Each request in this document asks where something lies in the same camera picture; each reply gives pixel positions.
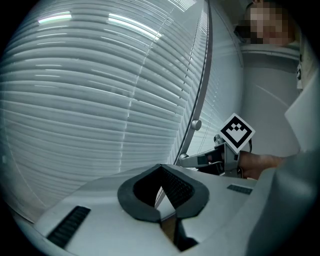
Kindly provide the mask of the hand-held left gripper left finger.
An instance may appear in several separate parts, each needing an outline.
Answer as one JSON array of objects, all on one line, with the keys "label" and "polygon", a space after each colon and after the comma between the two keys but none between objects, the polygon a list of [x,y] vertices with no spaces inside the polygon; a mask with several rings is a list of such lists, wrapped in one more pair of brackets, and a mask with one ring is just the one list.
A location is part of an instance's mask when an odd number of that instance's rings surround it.
[{"label": "hand-held left gripper left finger", "polygon": [[127,179],[118,188],[118,202],[132,218],[149,223],[161,222],[161,215],[155,204],[161,188],[162,171],[163,167],[156,164]]}]

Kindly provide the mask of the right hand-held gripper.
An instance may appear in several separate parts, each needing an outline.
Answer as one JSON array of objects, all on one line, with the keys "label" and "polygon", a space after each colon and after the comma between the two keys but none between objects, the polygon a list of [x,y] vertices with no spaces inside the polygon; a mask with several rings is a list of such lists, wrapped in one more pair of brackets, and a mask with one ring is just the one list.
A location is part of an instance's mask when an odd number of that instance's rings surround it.
[{"label": "right hand-held gripper", "polygon": [[252,150],[252,137],[255,130],[237,114],[233,113],[213,138],[215,147],[211,150],[179,156],[179,165],[184,168],[197,168],[197,171],[234,178],[243,178],[239,166],[240,151],[245,145]]}]

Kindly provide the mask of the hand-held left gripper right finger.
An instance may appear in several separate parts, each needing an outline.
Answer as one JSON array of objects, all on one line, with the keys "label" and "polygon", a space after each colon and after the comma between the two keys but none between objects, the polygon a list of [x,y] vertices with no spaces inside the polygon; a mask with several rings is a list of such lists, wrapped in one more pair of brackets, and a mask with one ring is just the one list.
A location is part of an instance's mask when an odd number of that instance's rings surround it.
[{"label": "hand-held left gripper right finger", "polygon": [[174,245],[182,252],[198,242],[188,237],[182,221],[196,217],[209,201],[209,190],[201,182],[168,165],[161,166],[161,186],[175,210]]}]

